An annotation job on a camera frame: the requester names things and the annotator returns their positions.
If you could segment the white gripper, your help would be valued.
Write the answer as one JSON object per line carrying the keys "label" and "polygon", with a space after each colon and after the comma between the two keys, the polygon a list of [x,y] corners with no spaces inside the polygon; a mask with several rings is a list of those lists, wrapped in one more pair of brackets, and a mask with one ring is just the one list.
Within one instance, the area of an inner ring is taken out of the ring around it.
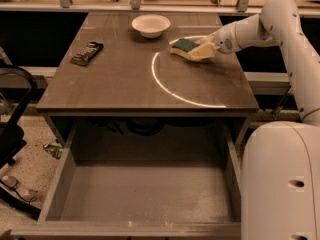
{"label": "white gripper", "polygon": [[195,62],[212,58],[216,55],[217,48],[212,43],[215,43],[218,51],[223,54],[231,54],[241,50],[236,38],[235,23],[224,25],[217,32],[212,32],[198,39],[196,43],[201,45],[188,52],[189,59]]}

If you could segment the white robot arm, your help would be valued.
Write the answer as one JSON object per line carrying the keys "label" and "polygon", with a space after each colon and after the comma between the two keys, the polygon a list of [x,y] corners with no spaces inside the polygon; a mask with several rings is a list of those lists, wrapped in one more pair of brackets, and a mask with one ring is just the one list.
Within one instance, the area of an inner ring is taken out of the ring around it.
{"label": "white robot arm", "polygon": [[241,240],[320,239],[320,57],[294,0],[268,0],[258,14],[197,41],[194,58],[277,46],[296,106],[247,140],[241,168]]}

